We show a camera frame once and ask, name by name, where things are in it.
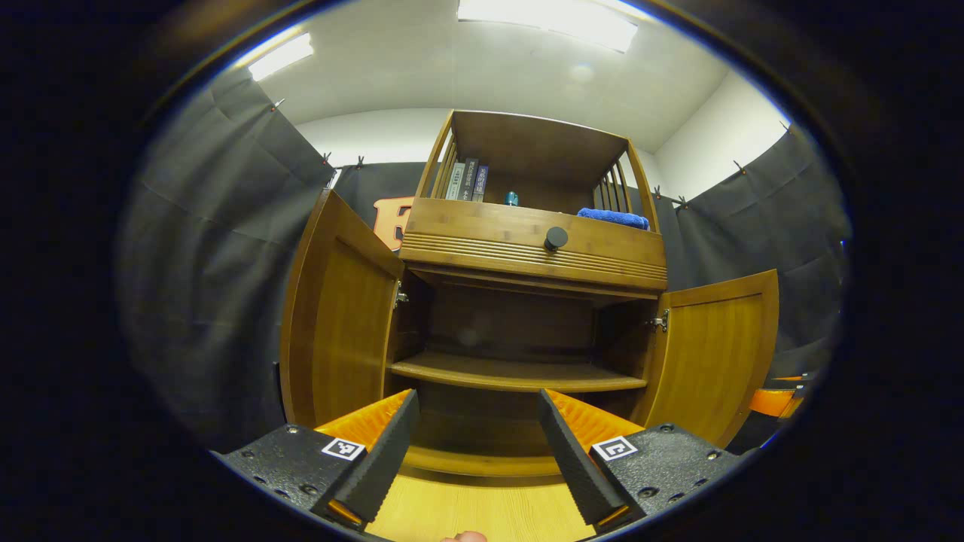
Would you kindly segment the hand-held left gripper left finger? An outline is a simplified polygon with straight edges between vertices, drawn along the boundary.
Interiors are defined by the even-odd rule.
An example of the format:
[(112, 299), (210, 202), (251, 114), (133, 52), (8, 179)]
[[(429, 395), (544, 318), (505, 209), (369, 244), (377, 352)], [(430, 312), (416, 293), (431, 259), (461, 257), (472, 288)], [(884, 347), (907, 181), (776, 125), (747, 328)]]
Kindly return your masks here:
[(388, 497), (419, 418), (419, 395), (403, 390), (317, 428), (286, 423), (211, 454), (276, 500), (364, 531)]

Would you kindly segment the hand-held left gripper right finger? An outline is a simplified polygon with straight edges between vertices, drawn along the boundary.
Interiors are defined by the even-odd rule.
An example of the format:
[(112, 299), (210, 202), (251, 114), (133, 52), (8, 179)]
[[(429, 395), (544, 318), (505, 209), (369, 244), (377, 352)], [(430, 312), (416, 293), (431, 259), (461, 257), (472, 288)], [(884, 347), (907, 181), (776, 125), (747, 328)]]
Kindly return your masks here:
[(677, 423), (644, 428), (547, 388), (537, 405), (569, 494), (595, 529), (620, 529), (681, 507), (748, 459)]

